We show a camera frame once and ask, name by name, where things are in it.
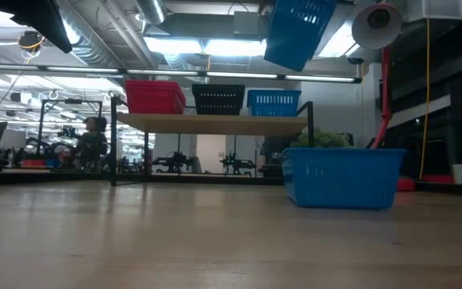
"red plastic basket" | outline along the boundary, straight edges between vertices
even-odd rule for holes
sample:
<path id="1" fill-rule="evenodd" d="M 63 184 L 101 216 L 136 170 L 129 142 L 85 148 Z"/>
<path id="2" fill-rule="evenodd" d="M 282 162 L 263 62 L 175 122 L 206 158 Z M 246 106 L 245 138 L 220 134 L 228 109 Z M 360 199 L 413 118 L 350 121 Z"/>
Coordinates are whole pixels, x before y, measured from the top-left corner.
<path id="1" fill-rule="evenodd" d="M 183 114 L 186 99 L 174 81 L 127 80 L 129 113 Z"/>

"table surface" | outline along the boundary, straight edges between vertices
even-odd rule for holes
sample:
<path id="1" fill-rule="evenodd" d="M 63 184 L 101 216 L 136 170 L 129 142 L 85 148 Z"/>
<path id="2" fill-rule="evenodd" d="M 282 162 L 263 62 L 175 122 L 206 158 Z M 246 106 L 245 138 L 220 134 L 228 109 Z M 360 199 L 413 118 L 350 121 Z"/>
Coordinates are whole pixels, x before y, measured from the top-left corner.
<path id="1" fill-rule="evenodd" d="M 142 132 L 240 136 L 291 136 L 307 126 L 305 117 L 190 116 L 117 114 L 117 120 Z"/>
<path id="2" fill-rule="evenodd" d="M 462 197 L 325 210 L 281 186 L 0 186 L 0 288 L 462 288 Z"/>

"black cable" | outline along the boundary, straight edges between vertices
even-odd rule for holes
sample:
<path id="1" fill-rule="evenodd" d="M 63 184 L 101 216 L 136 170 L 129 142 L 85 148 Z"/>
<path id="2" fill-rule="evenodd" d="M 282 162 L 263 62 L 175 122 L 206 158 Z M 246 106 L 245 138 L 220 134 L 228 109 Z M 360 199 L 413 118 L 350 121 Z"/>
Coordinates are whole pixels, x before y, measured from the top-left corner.
<path id="1" fill-rule="evenodd" d="M 240 6 L 242 6 L 242 7 L 244 7 L 244 8 L 247 10 L 247 12 L 250 12 L 250 11 L 249 11 L 249 8 L 247 8 L 247 6 L 245 6 L 243 3 L 241 3 L 241 2 L 233 2 L 233 4 L 231 4 L 231 7 L 230 7 L 229 10 L 228 10 L 228 15 L 229 15 L 229 13 L 231 13 L 231 9 L 233 9 L 233 7 L 234 7 L 235 5 L 237 5 L 237 4 L 240 5 Z"/>

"blue plastic basket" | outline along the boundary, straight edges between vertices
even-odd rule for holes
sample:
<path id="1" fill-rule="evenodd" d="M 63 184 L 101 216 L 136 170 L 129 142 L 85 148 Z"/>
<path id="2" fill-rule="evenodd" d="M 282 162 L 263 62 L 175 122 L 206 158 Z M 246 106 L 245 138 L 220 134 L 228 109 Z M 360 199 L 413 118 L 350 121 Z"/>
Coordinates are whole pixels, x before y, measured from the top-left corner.
<path id="1" fill-rule="evenodd" d="M 387 209 L 403 149 L 287 149 L 282 172 L 297 206 Z"/>
<path id="2" fill-rule="evenodd" d="M 251 116 L 297 116 L 300 91 L 250 90 L 247 106 Z"/>
<path id="3" fill-rule="evenodd" d="M 302 71 L 317 49 L 336 0 L 277 0 L 265 60 Z"/>

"red object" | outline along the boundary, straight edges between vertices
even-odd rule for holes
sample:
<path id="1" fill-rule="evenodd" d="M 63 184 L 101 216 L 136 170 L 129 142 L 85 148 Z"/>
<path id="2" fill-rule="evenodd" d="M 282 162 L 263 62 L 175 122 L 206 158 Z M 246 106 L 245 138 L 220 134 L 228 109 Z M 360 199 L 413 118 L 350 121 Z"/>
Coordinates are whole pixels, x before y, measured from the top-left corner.
<path id="1" fill-rule="evenodd" d="M 23 167 L 45 167 L 46 160 L 22 160 Z"/>
<path id="2" fill-rule="evenodd" d="M 129 113 L 183 114 L 186 99 L 175 81 L 127 80 Z"/>
<path id="3" fill-rule="evenodd" d="M 449 175 L 423 175 L 422 181 L 435 182 L 440 184 L 455 184 L 454 177 Z"/>
<path id="4" fill-rule="evenodd" d="M 398 192 L 413 192 L 415 191 L 415 181 L 408 178 L 400 178 L 397 183 Z"/>
<path id="5" fill-rule="evenodd" d="M 372 145 L 373 149 L 377 149 L 377 147 L 383 142 L 384 135 L 386 134 L 386 130 L 388 128 L 388 123 L 391 119 L 391 109 L 390 109 L 390 100 L 389 100 L 389 83 L 388 78 L 390 76 L 390 54 L 391 48 L 384 47 L 383 48 L 383 121 L 381 122 L 381 129 L 379 130 L 379 134 L 375 138 L 375 142 Z"/>

